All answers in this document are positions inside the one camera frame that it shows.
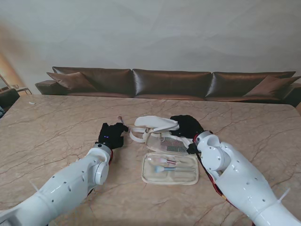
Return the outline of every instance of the robotic arm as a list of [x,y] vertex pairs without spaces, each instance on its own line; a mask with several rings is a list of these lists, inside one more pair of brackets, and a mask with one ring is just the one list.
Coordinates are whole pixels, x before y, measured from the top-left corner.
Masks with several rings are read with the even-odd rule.
[[122,123],[103,124],[98,142],[88,154],[54,174],[34,195],[0,213],[0,226],[46,226],[77,206],[107,179],[112,149],[123,146]]
[[301,226],[301,222],[282,205],[281,199],[274,195],[264,176],[232,145],[220,142],[216,135],[204,131],[189,115],[171,119],[180,125],[179,130],[172,131],[174,135],[194,139],[187,152],[197,155],[216,191],[256,226]]

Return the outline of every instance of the white wall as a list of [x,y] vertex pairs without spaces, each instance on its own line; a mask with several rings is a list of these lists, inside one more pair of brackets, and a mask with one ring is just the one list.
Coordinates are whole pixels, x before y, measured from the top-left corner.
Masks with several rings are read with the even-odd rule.
[[301,72],[300,0],[1,0],[0,53],[52,66]]

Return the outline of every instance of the marble surface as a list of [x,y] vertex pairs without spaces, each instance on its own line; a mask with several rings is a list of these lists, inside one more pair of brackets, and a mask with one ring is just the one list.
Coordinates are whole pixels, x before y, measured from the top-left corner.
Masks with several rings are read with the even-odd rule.
[[[143,115],[190,114],[233,144],[266,177],[283,204],[301,219],[301,116],[289,105],[66,97],[18,99],[0,120],[0,210],[31,196],[54,173],[82,158],[103,122],[121,115],[132,126]],[[114,150],[107,181],[57,225],[250,226],[250,220],[212,188],[200,168],[192,186],[156,186],[141,180],[148,150],[128,134]]]

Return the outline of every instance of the white bag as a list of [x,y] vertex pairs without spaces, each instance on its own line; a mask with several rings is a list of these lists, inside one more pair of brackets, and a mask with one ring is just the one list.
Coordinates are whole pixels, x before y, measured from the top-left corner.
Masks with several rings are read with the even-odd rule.
[[[198,181],[198,161],[195,156],[186,152],[192,139],[171,135],[171,130],[179,129],[177,121],[157,116],[139,117],[131,128],[130,137],[157,153],[147,153],[143,159],[141,177],[150,184],[158,185],[193,185]],[[164,171],[156,173],[156,166],[172,167],[158,159],[165,158],[176,161],[176,167],[190,168],[192,171]]]
[[[155,152],[172,152],[188,155],[186,150],[192,144],[192,139],[171,135],[171,130],[179,129],[177,121],[160,118],[157,116],[139,117],[135,121],[135,126],[131,128],[130,137],[145,145]],[[140,133],[141,138],[134,136],[133,133]]]

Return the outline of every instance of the brush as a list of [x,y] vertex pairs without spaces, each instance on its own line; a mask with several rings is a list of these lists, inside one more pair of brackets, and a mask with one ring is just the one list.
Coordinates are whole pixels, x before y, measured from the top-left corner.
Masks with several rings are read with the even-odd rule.
[[192,168],[183,168],[183,167],[164,167],[164,166],[155,166],[155,172],[160,173],[163,171],[182,171],[182,172],[193,172]]
[[159,162],[161,162],[161,163],[170,163],[170,164],[173,164],[173,165],[175,165],[177,163],[176,161],[169,160],[169,159],[166,159],[166,158],[159,158]]

